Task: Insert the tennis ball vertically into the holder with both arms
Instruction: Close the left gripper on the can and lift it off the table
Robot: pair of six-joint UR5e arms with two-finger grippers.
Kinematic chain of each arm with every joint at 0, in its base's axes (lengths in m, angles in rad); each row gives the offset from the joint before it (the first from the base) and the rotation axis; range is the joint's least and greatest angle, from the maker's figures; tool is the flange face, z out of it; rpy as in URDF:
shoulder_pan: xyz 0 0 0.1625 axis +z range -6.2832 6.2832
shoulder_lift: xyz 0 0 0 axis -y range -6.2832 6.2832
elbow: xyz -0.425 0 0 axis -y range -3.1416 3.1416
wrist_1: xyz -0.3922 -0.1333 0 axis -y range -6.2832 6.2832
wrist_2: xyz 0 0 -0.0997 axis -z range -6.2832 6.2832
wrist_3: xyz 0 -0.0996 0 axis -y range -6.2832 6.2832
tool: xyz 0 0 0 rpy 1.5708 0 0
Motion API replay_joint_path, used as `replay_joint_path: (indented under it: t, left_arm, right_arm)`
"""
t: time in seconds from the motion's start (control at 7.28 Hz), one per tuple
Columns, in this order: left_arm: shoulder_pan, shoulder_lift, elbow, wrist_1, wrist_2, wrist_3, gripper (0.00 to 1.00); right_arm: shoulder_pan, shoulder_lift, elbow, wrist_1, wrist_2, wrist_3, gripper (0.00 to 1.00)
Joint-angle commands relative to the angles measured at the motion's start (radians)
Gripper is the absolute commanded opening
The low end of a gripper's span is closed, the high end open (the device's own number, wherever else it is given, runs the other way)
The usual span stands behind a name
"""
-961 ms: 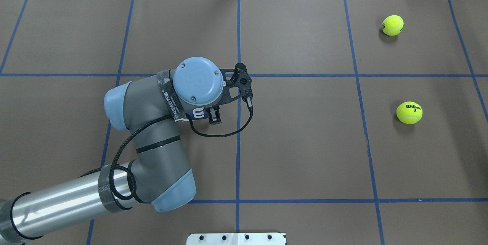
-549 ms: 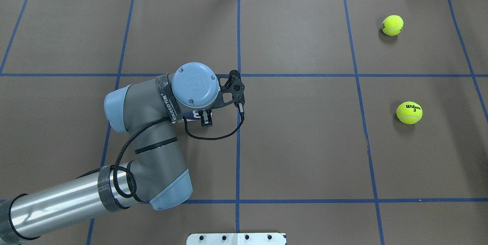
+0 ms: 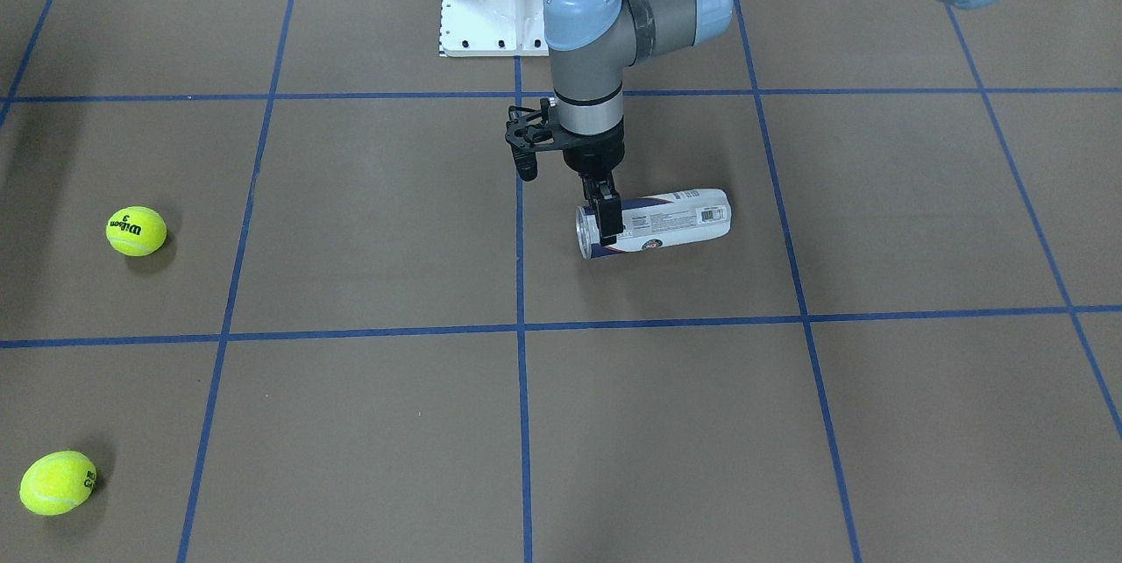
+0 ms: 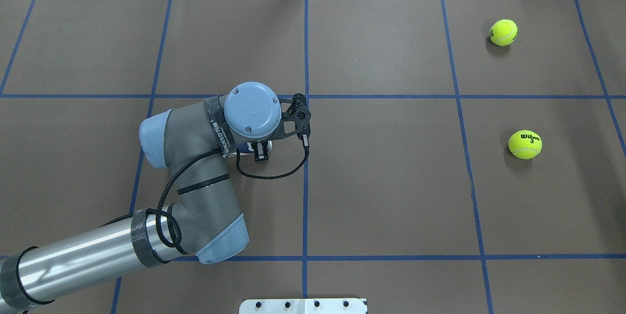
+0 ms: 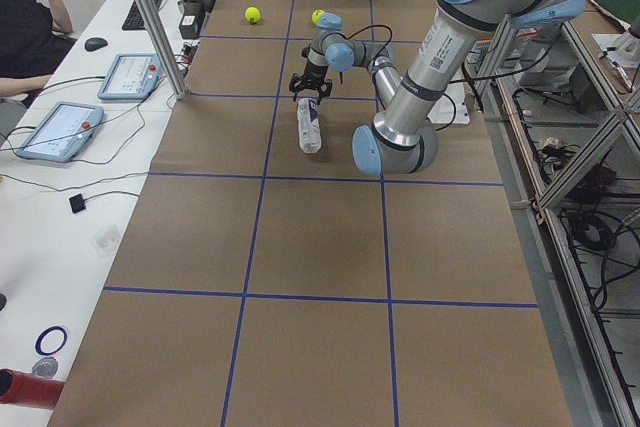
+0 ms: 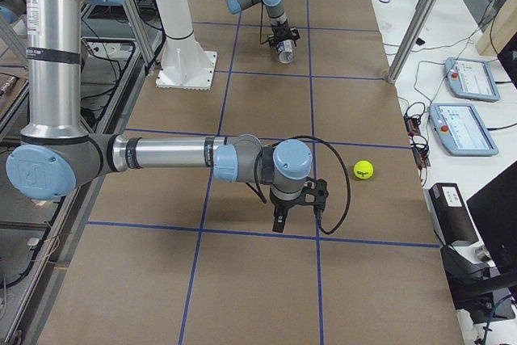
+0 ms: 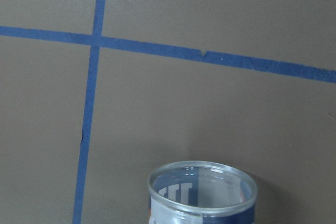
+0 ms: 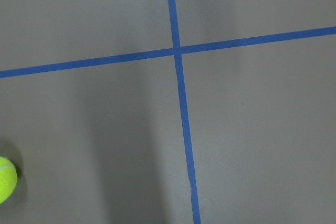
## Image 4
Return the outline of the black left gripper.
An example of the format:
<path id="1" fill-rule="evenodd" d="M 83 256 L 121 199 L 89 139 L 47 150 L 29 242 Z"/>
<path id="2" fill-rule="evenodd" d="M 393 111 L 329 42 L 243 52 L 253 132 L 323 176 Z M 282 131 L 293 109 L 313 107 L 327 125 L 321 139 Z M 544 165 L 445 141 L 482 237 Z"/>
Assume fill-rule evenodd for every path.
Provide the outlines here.
<path id="1" fill-rule="evenodd" d="M 268 140 L 282 140 L 289 136 L 297 136 L 304 141 L 311 136 L 311 112 L 304 94 L 295 94 L 291 98 L 279 98 L 281 118 L 277 128 L 268 136 Z M 268 160 L 268 141 L 253 143 L 255 162 Z"/>

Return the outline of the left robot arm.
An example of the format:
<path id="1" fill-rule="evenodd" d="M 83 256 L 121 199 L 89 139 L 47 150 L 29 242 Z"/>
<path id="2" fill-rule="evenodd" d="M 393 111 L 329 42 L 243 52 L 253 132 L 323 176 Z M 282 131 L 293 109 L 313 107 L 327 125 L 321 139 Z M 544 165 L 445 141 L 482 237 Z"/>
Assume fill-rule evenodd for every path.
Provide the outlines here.
<path id="1" fill-rule="evenodd" d="M 296 136 L 309 157 L 311 112 L 307 97 L 280 98 L 259 82 L 244 82 L 226 95 L 143 120 L 139 142 L 148 162 L 170 178 L 158 204 L 115 218 L 100 227 L 45 247 L 28 247 L 1 262 L 1 312 L 25 313 L 60 297 L 165 265 L 194 254 L 215 264 L 241 252 L 249 235 L 226 158 L 241 168 L 242 147 L 256 162 L 268 160 L 272 142 Z"/>

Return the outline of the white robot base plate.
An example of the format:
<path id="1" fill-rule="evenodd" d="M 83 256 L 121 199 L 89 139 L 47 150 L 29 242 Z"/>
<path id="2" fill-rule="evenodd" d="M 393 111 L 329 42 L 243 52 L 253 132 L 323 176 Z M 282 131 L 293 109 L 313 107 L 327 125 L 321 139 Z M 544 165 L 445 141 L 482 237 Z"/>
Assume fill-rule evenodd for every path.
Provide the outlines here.
<path id="1" fill-rule="evenodd" d="M 361 298 L 283 298 L 244 300 L 240 314 L 367 314 Z"/>

